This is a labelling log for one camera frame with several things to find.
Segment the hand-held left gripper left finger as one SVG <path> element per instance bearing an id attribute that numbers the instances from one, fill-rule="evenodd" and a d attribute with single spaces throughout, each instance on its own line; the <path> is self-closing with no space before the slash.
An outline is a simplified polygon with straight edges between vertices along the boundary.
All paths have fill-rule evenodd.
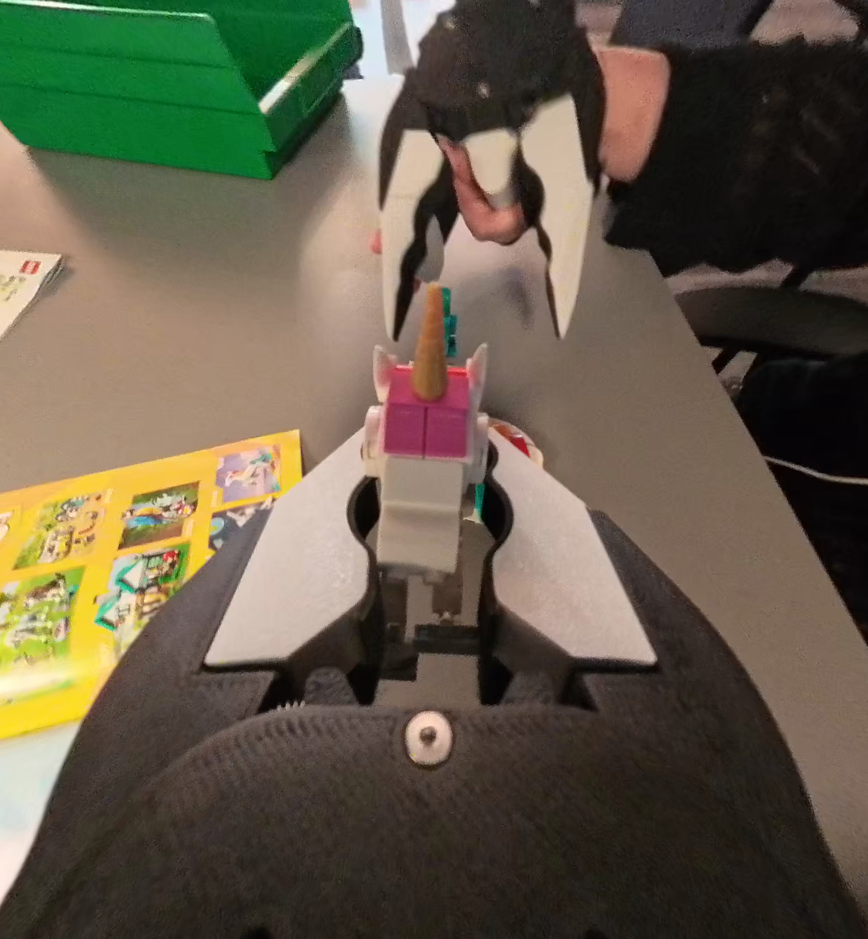
<path id="1" fill-rule="evenodd" d="M 369 549 L 349 521 L 357 431 L 271 508 L 205 654 L 209 668 L 357 668 L 374 656 Z"/>

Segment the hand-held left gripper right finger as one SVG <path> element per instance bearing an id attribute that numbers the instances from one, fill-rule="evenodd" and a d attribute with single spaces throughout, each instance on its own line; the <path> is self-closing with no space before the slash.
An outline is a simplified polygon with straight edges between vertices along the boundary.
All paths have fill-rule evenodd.
<path id="1" fill-rule="evenodd" d="M 502 437 L 487 527 L 507 668 L 651 668 L 657 656 L 582 499 Z"/>

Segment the yellow lego instruction booklet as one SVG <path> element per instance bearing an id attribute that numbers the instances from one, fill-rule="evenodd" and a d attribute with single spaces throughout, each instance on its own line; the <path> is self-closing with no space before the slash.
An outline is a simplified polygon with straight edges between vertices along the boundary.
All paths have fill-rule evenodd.
<path id="1" fill-rule="evenodd" d="M 302 477 L 299 430 L 0 494 L 0 743 L 85 716 L 149 620 Z"/>

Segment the white lego unicorn model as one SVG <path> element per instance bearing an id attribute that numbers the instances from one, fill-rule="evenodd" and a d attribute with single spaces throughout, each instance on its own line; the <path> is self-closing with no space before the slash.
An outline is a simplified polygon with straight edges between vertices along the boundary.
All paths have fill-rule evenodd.
<path id="1" fill-rule="evenodd" d="M 430 592 L 424 627 L 459 625 L 462 522 L 487 474 L 488 347 L 463 365 L 450 362 L 448 295 L 428 287 L 413 359 L 399 361 L 383 346 L 372 354 L 378 403 L 366 413 L 360 452 L 365 475 L 378 482 L 375 554 L 400 627 L 420 588 Z"/>

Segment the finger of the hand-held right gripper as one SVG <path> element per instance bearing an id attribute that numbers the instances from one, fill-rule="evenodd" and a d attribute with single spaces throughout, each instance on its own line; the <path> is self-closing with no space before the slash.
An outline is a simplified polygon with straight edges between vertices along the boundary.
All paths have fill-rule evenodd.
<path id="1" fill-rule="evenodd" d="M 528 169 L 541 194 L 535 229 L 545 254 L 553 329 L 563 339 L 578 301 L 595 196 L 571 94 L 547 100 L 534 112 L 528 123 Z"/>
<path id="2" fill-rule="evenodd" d="M 386 334 L 397 341 L 416 282 L 440 277 L 444 236 L 436 214 L 445 159 L 426 131 L 406 131 L 381 207 L 381 277 Z"/>

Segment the person's right hand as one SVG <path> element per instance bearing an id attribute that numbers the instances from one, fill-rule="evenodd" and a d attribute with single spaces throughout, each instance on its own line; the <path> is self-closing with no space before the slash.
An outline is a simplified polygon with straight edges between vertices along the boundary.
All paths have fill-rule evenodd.
<path id="1" fill-rule="evenodd" d="M 602 72 L 604 119 L 599 161 L 610 182 L 629 184 L 642 172 L 668 97 L 671 67 L 665 54 L 624 46 L 593 45 Z M 474 177 L 466 150 L 438 137 L 467 228 L 477 241 L 510 245 L 530 224 L 522 205 L 493 207 Z"/>

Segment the green plastic bin stack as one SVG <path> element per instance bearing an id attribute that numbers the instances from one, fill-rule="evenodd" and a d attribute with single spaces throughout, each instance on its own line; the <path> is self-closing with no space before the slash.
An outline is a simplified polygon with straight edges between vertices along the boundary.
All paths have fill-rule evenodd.
<path id="1" fill-rule="evenodd" d="M 363 51 L 348 2 L 0 1 L 25 147 L 273 179 Z"/>

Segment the black office chair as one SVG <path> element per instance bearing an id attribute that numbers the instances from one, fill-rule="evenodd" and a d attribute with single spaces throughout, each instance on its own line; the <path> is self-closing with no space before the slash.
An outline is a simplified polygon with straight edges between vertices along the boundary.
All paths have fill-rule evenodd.
<path id="1" fill-rule="evenodd" d="M 868 352 L 868 303 L 798 288 L 699 288 L 675 298 L 722 372 L 742 354 L 752 368 L 778 358 L 827 360 Z"/>

